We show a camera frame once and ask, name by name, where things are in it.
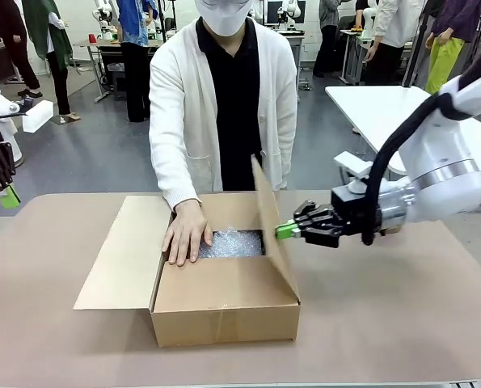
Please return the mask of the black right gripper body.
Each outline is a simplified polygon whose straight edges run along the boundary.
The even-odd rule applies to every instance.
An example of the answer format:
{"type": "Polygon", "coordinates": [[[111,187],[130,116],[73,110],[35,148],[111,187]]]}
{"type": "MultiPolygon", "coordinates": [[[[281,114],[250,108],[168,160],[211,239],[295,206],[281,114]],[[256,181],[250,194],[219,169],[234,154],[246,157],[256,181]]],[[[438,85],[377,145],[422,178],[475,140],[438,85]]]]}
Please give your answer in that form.
{"type": "Polygon", "coordinates": [[[359,234],[362,239],[374,239],[382,226],[380,206],[368,205],[365,194],[354,194],[347,186],[331,190],[331,206],[344,236],[359,234]]]}

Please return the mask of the person in cream jacket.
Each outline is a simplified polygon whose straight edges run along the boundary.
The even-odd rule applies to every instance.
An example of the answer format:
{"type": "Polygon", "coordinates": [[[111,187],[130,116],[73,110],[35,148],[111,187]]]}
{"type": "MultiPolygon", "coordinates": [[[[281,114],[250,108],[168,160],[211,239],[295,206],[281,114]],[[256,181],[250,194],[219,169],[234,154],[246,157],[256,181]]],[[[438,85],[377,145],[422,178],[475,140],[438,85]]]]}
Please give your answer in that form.
{"type": "Polygon", "coordinates": [[[399,69],[405,44],[414,38],[423,0],[379,0],[374,39],[366,55],[366,86],[389,85],[399,69]]]}

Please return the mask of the black computer monitor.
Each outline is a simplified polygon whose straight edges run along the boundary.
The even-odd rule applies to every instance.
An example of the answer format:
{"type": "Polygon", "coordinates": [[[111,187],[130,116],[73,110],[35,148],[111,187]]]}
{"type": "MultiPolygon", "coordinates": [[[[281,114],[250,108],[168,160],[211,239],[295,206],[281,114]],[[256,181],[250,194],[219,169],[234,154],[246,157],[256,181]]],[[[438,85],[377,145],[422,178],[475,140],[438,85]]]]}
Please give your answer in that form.
{"type": "MultiPolygon", "coordinates": [[[[305,17],[305,10],[306,10],[306,0],[298,0],[297,4],[301,10],[301,14],[299,17],[294,19],[295,23],[303,23],[305,17]]],[[[277,24],[278,23],[278,9],[282,6],[281,0],[268,0],[268,3],[265,7],[265,23],[266,24],[277,24]]]]}

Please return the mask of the clear bubble wrap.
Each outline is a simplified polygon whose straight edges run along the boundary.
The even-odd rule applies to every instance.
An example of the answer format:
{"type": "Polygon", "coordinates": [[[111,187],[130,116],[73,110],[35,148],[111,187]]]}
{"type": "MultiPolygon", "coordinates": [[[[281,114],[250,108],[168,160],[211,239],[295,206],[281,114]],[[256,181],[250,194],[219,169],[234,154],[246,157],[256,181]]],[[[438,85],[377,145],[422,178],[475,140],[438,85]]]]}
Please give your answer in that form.
{"type": "Polygon", "coordinates": [[[261,230],[226,229],[213,232],[211,245],[202,242],[199,259],[237,258],[265,255],[264,239],[261,230]]]}

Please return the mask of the person in green shawl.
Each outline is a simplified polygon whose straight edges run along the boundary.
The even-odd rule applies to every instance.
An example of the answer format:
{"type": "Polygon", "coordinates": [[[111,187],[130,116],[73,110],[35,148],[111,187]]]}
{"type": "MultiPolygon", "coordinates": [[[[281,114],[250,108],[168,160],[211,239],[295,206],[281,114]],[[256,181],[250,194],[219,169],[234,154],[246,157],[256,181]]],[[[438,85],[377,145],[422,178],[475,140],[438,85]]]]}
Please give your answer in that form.
{"type": "Polygon", "coordinates": [[[54,0],[22,0],[27,32],[37,56],[46,60],[53,77],[59,115],[67,121],[81,117],[71,111],[67,94],[68,67],[73,51],[54,0]]]}

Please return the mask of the black slanted pole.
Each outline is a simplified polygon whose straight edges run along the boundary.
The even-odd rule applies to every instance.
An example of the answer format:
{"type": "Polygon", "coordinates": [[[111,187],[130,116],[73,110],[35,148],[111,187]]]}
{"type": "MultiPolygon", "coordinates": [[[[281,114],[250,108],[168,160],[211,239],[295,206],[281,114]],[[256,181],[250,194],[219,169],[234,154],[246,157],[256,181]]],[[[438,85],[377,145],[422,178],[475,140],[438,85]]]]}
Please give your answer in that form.
{"type": "Polygon", "coordinates": [[[411,87],[416,79],[422,61],[424,60],[424,53],[426,51],[425,42],[430,34],[433,21],[434,18],[430,15],[421,15],[420,17],[419,30],[413,41],[411,56],[409,57],[401,84],[403,87],[411,87]]]}

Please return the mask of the person in dark clothes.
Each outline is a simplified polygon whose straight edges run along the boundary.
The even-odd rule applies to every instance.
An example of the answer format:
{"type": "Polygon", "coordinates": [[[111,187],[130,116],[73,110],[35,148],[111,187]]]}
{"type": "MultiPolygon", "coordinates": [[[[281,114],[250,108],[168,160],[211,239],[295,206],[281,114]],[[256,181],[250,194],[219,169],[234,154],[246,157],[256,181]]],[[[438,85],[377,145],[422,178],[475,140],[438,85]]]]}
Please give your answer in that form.
{"type": "Polygon", "coordinates": [[[0,39],[26,85],[18,95],[34,99],[42,97],[40,83],[27,57],[27,31],[14,0],[0,0],[0,39]]]}

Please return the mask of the person in grey top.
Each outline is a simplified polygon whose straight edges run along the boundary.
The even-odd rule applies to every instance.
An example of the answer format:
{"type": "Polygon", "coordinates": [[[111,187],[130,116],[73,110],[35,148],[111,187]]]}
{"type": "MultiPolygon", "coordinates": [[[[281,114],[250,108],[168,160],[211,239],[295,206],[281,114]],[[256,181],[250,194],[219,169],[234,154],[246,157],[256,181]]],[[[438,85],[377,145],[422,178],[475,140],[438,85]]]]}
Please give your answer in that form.
{"type": "Polygon", "coordinates": [[[331,70],[334,61],[335,38],[339,24],[339,6],[349,0],[319,0],[319,26],[322,34],[313,68],[313,75],[323,78],[331,70]]]}

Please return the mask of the person in white cardigan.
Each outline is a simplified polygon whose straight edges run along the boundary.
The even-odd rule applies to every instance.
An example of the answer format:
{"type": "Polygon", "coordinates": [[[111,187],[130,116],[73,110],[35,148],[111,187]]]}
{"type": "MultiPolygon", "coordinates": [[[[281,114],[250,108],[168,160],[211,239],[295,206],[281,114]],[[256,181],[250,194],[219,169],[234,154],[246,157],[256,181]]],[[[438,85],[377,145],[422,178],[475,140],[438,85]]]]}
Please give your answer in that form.
{"type": "Polygon", "coordinates": [[[297,68],[288,40],[249,15],[253,1],[195,0],[198,18],[150,63],[150,133],[182,135],[199,202],[253,190],[253,161],[274,190],[287,186],[297,68]]]}

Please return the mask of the grey desk black frame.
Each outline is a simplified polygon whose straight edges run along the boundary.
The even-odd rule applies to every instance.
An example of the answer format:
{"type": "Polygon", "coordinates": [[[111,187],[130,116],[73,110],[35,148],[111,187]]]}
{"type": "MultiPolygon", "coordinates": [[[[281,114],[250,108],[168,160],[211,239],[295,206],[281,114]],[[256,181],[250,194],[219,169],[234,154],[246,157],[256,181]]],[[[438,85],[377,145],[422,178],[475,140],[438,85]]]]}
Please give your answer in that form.
{"type": "Polygon", "coordinates": [[[116,40],[88,39],[79,41],[74,47],[85,49],[97,82],[98,95],[95,103],[112,96],[115,100],[126,100],[124,56],[122,46],[116,40]]]}

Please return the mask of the person in blue shirt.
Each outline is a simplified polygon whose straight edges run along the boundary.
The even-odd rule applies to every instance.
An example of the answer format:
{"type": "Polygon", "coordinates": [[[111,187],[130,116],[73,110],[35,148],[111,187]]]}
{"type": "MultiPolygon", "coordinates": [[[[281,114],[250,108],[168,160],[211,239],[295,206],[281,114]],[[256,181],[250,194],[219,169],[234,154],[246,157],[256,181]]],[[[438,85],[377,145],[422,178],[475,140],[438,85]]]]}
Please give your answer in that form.
{"type": "Polygon", "coordinates": [[[158,17],[154,0],[116,0],[118,40],[124,59],[127,113],[130,122],[150,118],[148,26],[158,17]]]}

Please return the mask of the person's right hand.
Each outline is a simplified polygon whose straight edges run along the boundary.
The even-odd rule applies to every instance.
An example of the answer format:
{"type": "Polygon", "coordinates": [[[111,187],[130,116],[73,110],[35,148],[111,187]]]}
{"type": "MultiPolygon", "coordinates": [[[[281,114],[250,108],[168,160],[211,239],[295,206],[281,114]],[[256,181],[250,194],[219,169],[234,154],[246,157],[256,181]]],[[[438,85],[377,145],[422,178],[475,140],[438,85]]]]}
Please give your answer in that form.
{"type": "Polygon", "coordinates": [[[168,254],[170,265],[184,266],[198,259],[200,243],[213,243],[213,232],[209,227],[200,202],[185,200],[175,206],[175,219],[169,225],[162,243],[162,252],[168,254]]]}

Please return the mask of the brown cardboard box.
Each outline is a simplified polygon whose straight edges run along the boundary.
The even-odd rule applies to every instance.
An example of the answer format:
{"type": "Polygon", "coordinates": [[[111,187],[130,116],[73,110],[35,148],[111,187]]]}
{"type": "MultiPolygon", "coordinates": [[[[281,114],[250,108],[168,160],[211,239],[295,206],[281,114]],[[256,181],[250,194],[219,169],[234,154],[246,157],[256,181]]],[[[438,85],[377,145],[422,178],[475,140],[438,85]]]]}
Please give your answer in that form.
{"type": "Polygon", "coordinates": [[[265,255],[170,265],[162,242],[173,215],[160,196],[125,197],[74,303],[76,310],[147,309],[161,347],[294,340],[301,300],[276,240],[276,199],[260,164],[253,192],[201,198],[213,231],[261,230],[265,255]]]}

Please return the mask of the person's right forearm white sleeve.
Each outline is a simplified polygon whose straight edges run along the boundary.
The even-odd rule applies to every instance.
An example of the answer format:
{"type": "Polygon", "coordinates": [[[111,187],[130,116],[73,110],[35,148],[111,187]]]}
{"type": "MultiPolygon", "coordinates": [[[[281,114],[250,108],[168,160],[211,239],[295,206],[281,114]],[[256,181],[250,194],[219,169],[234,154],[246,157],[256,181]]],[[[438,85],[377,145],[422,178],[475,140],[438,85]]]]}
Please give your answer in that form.
{"type": "Polygon", "coordinates": [[[186,200],[198,200],[188,169],[181,134],[151,132],[151,162],[164,199],[172,210],[186,200]]]}

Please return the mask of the person in lime trousers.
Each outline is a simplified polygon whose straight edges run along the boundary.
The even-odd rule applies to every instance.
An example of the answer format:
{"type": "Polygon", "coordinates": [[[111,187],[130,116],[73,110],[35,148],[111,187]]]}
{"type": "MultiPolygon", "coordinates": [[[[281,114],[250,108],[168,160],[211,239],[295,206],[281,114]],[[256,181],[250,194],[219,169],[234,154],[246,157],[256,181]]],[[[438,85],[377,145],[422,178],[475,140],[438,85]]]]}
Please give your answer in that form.
{"type": "Polygon", "coordinates": [[[430,50],[425,90],[434,95],[447,82],[465,43],[476,34],[481,0],[444,0],[425,43],[430,50]]]}

